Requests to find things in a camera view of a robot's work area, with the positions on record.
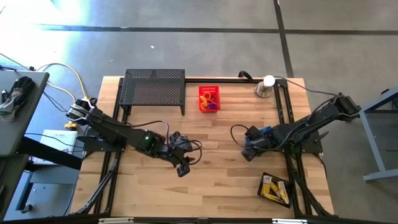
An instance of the concrete floor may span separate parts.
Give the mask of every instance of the concrete floor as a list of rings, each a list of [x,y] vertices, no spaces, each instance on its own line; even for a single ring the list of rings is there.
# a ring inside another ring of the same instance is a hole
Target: concrete floor
[[[394,0],[279,2],[286,29],[398,29]],[[184,68],[188,76],[226,77],[246,70],[255,77],[286,77],[279,34],[54,32],[27,23],[277,29],[272,0],[13,1],[0,14],[0,25],[10,29],[2,32],[0,49],[24,65],[67,63],[79,71],[90,96],[98,96],[103,76],[124,75],[127,68]],[[287,45],[294,77],[304,78],[309,88],[341,91],[365,105],[398,85],[396,35],[287,35]],[[71,71],[53,66],[48,72],[51,82],[83,96]],[[49,86],[46,92],[64,106],[72,102]],[[308,97],[312,108],[326,99],[314,93]],[[52,112],[56,123],[45,119]],[[42,98],[29,132],[62,129],[65,122],[65,115]],[[322,131],[330,132],[322,143],[336,214],[397,222],[398,178],[363,182],[362,175],[377,171],[377,165],[361,121],[334,122]],[[34,210],[20,214],[11,206],[6,219],[61,215],[69,195],[58,192],[71,192],[72,183],[35,185],[37,191],[29,198]]]

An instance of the red object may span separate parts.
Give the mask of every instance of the red object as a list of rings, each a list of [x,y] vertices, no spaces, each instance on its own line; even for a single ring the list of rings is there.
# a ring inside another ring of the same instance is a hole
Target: red object
[[[217,109],[215,110],[206,110],[203,109],[200,104],[202,103],[202,100],[200,99],[201,96],[208,98],[208,94],[211,94],[212,101],[215,101],[217,103]],[[220,102],[220,91],[218,89],[218,86],[199,86],[199,110],[202,111],[203,113],[209,113],[209,112],[217,112],[221,109],[221,102]]]

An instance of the wooden table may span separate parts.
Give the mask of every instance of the wooden table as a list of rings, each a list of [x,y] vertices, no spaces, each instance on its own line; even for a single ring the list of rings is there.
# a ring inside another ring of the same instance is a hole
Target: wooden table
[[[98,108],[107,114],[113,113],[119,78],[103,79]],[[292,80],[304,85],[301,78]],[[279,152],[266,152],[247,162],[241,155],[241,148],[235,145],[229,134],[234,124],[255,125],[258,128],[279,124],[275,96],[257,97],[254,84],[220,83],[221,110],[217,113],[201,113],[198,109],[200,85],[212,84],[187,83],[185,116],[176,106],[132,107],[128,122],[139,124],[164,119],[170,124],[170,133],[180,131],[189,139],[201,141],[203,157],[198,164],[191,166],[189,174],[179,178],[170,163],[147,157],[127,147],[119,166],[112,216],[294,217],[293,208],[282,207],[256,195],[264,171],[288,179],[284,156]],[[305,90],[289,84],[289,93],[294,118],[298,120],[308,115],[310,107]],[[165,135],[164,124],[153,124],[146,128]],[[244,132],[243,128],[236,128],[234,135],[242,139]],[[98,185],[103,157],[103,152],[95,152],[83,161],[72,212],[83,206]],[[303,164],[309,189],[325,209],[333,213],[321,162],[314,155],[304,154]],[[106,189],[102,209],[107,195]],[[300,208],[304,211],[300,191],[298,197]]]

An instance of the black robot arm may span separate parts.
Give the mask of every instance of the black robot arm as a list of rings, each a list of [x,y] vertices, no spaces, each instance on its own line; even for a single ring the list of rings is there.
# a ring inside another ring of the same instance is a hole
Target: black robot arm
[[[359,117],[361,110],[349,96],[339,95],[325,102],[326,105],[291,124],[280,124],[261,133],[252,126],[245,133],[246,145],[242,155],[247,161],[267,151],[288,150],[303,144],[318,129],[334,120],[351,121]]]
[[[125,144],[133,146],[137,151],[152,157],[160,158],[170,162],[177,167],[179,177],[190,172],[189,163],[192,158],[184,157],[186,152],[192,152],[191,141],[180,133],[174,133],[170,139],[166,139],[153,131],[132,128],[134,126],[125,125],[116,119],[104,114],[96,106],[96,99],[76,100],[67,113],[70,121],[80,125],[88,125],[101,135],[101,139],[90,139],[85,137],[82,141],[96,142],[98,144],[110,144],[124,147]]]

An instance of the red plastic basket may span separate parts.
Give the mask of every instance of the red plastic basket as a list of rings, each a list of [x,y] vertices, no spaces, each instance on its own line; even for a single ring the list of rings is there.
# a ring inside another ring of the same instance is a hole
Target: red plastic basket
[[[206,110],[200,106],[200,103],[202,103],[200,96],[202,96],[204,93],[210,93],[212,96],[216,96],[216,103],[217,103],[216,110]],[[217,112],[221,109],[220,91],[218,90],[218,86],[199,86],[198,98],[199,98],[199,110],[202,111],[203,113]]]

